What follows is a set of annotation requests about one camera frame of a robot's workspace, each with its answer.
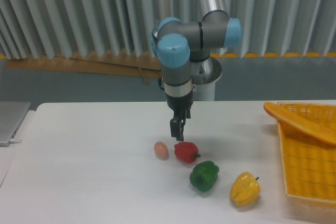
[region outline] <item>laptop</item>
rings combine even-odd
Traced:
[[[30,102],[0,102],[0,147],[9,146],[29,106]]]

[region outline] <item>table surface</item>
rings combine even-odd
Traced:
[[[311,101],[336,104],[332,101]],[[195,164],[219,166],[212,190],[189,181],[170,137],[165,102],[41,105],[0,187],[3,223],[330,223],[336,212],[285,196],[277,122],[264,101],[195,102],[185,141],[201,154]],[[157,141],[169,148],[159,160]],[[235,207],[236,177],[259,176],[259,199]]]

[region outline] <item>brown egg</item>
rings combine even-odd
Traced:
[[[168,158],[168,148],[164,143],[156,142],[154,144],[154,151],[159,158],[161,158],[161,159],[167,159]]]

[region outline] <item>yellow plastic basket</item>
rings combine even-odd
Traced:
[[[279,102],[278,105],[336,131],[336,106]],[[336,146],[278,123],[286,195],[336,206]]]

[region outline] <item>green bell pepper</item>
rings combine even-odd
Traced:
[[[219,167],[212,161],[204,161],[196,165],[190,173],[190,182],[199,191],[205,193],[215,184]]]

